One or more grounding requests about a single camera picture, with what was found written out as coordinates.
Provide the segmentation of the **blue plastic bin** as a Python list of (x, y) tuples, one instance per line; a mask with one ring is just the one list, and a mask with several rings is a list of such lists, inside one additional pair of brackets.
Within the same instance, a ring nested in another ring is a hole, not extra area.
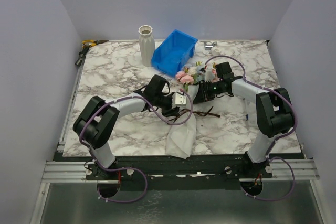
[(198, 39), (174, 30), (154, 51), (152, 66), (162, 73), (175, 77), (194, 56)]

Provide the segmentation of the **brown ribbon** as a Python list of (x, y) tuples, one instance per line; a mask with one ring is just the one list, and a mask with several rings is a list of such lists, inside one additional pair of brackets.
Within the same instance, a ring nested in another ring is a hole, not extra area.
[[(196, 114), (196, 115), (201, 116), (201, 117), (214, 116), (216, 118), (219, 118), (220, 115), (216, 114), (216, 113), (213, 113), (212, 109), (213, 109), (213, 106), (207, 111), (193, 111), (193, 114)], [(182, 109), (180, 111), (180, 113), (175, 118), (170, 119), (169, 121), (172, 121), (173, 123), (175, 123), (182, 115), (184, 115), (186, 113), (189, 113), (189, 111), (190, 111), (189, 109)]]

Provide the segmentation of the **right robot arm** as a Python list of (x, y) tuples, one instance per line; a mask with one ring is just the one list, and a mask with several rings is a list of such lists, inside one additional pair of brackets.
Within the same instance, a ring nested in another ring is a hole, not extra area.
[(297, 126), (288, 91), (285, 88), (263, 88), (246, 80), (245, 76), (235, 76), (230, 64), (216, 65), (218, 81), (201, 79), (194, 104), (212, 101), (220, 94), (239, 96), (256, 106), (256, 121), (259, 133), (252, 147), (245, 152), (241, 171), (249, 178), (255, 177), (269, 164), (269, 154), (278, 139), (291, 134)]

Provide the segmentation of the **white ribbed ceramic vase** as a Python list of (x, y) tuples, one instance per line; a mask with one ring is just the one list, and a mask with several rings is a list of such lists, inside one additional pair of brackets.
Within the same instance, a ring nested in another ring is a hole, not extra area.
[(139, 46), (142, 63), (146, 67), (152, 66), (152, 57), (155, 51), (155, 41), (153, 37), (153, 28), (149, 25), (142, 25), (138, 29)]

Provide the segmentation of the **flower bouquet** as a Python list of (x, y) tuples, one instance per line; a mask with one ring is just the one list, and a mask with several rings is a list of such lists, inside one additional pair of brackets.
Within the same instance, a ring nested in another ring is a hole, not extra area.
[[(177, 82), (183, 85), (183, 89), (190, 95), (191, 99), (196, 98), (200, 81), (218, 81), (215, 64), (208, 66), (198, 61), (196, 65), (183, 67), (175, 78)], [(196, 140), (196, 116), (214, 116), (220, 115), (212, 113), (209, 109), (206, 112), (193, 111), (190, 115), (191, 103), (187, 101), (185, 108), (179, 111), (179, 114), (172, 120), (174, 125), (171, 127), (166, 140), (166, 154), (182, 159), (190, 157), (194, 142)]]

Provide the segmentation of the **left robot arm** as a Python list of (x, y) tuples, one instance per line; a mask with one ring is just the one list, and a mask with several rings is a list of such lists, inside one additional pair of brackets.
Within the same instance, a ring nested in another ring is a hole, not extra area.
[(98, 173), (104, 179), (112, 179), (116, 171), (125, 170), (125, 168), (116, 168), (114, 164), (116, 159), (108, 144), (117, 119), (152, 109), (162, 121), (169, 125), (178, 126), (187, 122), (183, 120), (180, 123), (172, 123), (165, 119), (166, 116), (178, 114), (179, 108), (173, 107), (177, 98), (181, 98), (182, 104), (185, 105), (185, 99), (188, 97), (186, 93), (162, 92), (164, 86), (168, 85), (165, 78), (154, 75), (149, 84), (128, 96), (110, 102), (94, 96), (76, 119), (73, 131), (79, 136), (80, 143), (88, 148), (93, 162), (99, 167)]

